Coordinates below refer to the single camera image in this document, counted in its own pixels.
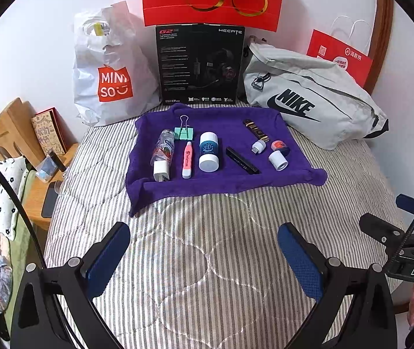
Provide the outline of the small white jar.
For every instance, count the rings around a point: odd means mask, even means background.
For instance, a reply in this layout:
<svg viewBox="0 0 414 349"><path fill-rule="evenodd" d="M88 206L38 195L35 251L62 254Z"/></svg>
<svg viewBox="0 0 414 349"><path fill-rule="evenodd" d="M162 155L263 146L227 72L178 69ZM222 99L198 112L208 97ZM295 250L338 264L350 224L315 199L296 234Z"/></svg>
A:
<svg viewBox="0 0 414 349"><path fill-rule="evenodd" d="M288 167L288 160L279 150L275 150L269 155L269 162L278 172L283 171L286 167Z"/></svg>

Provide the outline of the pink blue round container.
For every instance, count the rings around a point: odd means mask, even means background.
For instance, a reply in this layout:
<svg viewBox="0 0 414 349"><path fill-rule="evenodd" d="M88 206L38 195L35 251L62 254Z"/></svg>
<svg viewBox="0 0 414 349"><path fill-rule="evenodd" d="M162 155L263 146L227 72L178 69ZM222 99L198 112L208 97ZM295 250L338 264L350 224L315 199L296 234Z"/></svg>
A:
<svg viewBox="0 0 414 349"><path fill-rule="evenodd" d="M275 141L273 141L271 143L271 149L273 151L277 151L278 150L284 156L288 156L288 154L290 153L290 148L282 140L275 140Z"/></svg>

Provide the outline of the small white cap bottle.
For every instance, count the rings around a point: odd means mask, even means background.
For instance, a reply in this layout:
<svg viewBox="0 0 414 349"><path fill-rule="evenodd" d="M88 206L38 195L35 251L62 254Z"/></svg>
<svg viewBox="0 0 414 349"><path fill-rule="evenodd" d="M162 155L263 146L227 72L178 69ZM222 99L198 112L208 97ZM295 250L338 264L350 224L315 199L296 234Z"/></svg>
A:
<svg viewBox="0 0 414 349"><path fill-rule="evenodd" d="M261 154L266 149L267 144L263 140L257 140L251 147L251 151L254 154Z"/></svg>

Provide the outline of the black pen case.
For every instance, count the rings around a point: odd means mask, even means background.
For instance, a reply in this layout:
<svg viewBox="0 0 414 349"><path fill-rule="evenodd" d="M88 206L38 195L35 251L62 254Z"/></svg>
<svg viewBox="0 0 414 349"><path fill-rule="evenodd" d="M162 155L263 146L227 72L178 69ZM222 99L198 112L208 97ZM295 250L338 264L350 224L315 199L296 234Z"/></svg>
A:
<svg viewBox="0 0 414 349"><path fill-rule="evenodd" d="M244 158L241 154L239 154L236 150L231 147L226 148L226 155L229 159L234 161L237 165L239 165L242 169L244 169L249 175L257 175L260 174L260 170L254 164L252 164L249 160Z"/></svg>

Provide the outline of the gold black lipstick tube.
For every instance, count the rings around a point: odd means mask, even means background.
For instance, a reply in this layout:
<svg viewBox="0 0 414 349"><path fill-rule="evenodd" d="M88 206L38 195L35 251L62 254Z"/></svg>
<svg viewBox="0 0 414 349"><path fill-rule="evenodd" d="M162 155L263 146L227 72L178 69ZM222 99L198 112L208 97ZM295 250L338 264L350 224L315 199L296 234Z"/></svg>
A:
<svg viewBox="0 0 414 349"><path fill-rule="evenodd" d="M242 123L258 140L262 140L265 143L269 142L269 137L255 124L254 121L245 119Z"/></svg>

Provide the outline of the blue white cylinder container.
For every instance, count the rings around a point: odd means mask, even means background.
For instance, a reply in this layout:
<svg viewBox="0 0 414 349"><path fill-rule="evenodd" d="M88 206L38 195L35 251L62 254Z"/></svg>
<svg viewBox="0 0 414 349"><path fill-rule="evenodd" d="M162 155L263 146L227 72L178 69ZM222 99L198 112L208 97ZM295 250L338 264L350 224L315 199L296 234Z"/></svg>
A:
<svg viewBox="0 0 414 349"><path fill-rule="evenodd" d="M219 142L217 135L206 131L200 135L199 169L202 172L216 172L219 169Z"/></svg>

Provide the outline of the clear candy bottle watermelon label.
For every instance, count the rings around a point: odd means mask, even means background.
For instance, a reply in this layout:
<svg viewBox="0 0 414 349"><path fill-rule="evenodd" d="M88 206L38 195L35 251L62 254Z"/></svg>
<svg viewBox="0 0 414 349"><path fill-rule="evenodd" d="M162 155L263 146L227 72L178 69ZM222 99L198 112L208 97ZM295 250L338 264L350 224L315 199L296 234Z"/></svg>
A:
<svg viewBox="0 0 414 349"><path fill-rule="evenodd" d="M165 161L171 164L173 154L175 152L175 133L170 129L161 131L156 146L152 152L150 165L154 165L156 161Z"/></svg>

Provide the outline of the pink white tube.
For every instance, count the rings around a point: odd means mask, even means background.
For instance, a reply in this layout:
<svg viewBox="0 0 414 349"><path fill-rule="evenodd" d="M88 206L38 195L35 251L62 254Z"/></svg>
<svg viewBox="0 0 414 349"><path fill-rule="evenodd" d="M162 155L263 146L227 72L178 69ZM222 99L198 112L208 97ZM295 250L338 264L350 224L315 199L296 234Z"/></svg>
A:
<svg viewBox="0 0 414 349"><path fill-rule="evenodd" d="M192 176L193 145L191 141L186 143L182 160L182 178L187 180Z"/></svg>

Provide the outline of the teal binder clip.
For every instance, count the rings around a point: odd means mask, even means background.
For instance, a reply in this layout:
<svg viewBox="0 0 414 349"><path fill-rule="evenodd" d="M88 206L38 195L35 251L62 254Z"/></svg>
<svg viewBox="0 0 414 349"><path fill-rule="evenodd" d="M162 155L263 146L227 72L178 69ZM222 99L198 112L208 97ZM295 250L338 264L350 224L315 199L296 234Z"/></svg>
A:
<svg viewBox="0 0 414 349"><path fill-rule="evenodd" d="M189 117L187 115L183 114L180 116L180 126L174 129L176 140L193 140L194 130L189 126L188 121Z"/></svg>

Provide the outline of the white charger plug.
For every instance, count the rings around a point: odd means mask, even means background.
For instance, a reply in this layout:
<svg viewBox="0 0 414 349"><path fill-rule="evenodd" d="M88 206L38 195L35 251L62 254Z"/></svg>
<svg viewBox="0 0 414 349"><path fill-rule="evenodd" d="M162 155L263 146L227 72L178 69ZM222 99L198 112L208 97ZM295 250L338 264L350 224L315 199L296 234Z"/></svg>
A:
<svg viewBox="0 0 414 349"><path fill-rule="evenodd" d="M170 162L167 160L154 161L153 177L156 182L164 182L170 180Z"/></svg>

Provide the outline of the floral white cloth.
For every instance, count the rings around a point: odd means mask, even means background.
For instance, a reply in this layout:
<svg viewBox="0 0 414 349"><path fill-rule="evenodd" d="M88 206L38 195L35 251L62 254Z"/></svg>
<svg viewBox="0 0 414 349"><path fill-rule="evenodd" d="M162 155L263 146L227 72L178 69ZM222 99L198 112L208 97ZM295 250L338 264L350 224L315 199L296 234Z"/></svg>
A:
<svg viewBox="0 0 414 349"><path fill-rule="evenodd" d="M20 199L29 174L28 163L24 156L0 162L0 172ZM18 210L12 199L0 184L0 233L8 240L14 240Z"/></svg>

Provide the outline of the black smartphone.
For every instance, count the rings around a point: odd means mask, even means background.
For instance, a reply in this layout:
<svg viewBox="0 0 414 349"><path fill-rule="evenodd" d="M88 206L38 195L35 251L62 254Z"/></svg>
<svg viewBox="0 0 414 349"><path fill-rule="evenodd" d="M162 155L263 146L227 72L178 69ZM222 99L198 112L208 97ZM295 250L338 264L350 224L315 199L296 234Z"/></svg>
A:
<svg viewBox="0 0 414 349"><path fill-rule="evenodd" d="M52 217L62 183L61 180L49 183L41 210L42 218Z"/></svg>

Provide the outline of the brown patterned book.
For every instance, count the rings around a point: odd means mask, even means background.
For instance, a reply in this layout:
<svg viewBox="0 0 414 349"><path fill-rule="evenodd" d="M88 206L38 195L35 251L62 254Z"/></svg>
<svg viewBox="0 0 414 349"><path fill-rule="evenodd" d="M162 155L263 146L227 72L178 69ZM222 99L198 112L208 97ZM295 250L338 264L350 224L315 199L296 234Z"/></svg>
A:
<svg viewBox="0 0 414 349"><path fill-rule="evenodd" d="M67 151L66 142L60 131L57 112L54 107L36 113L32 118L32 126L36 138L45 154L51 151L64 155Z"/></svg>

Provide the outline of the black headset box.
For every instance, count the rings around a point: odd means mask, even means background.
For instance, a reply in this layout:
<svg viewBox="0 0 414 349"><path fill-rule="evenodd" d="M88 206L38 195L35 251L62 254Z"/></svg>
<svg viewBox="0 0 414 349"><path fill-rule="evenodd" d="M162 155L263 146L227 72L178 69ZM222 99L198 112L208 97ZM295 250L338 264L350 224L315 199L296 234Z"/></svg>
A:
<svg viewBox="0 0 414 349"><path fill-rule="evenodd" d="M162 104L236 104L245 28L156 26Z"/></svg>

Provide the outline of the white Miniso shopping bag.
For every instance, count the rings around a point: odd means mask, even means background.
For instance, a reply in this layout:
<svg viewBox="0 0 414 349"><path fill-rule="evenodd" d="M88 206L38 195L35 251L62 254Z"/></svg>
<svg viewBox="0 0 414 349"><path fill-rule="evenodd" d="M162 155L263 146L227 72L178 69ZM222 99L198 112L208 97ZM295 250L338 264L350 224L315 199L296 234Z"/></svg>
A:
<svg viewBox="0 0 414 349"><path fill-rule="evenodd" d="M125 2L75 16L73 87L78 116L89 127L138 117L160 104L159 82Z"/></svg>

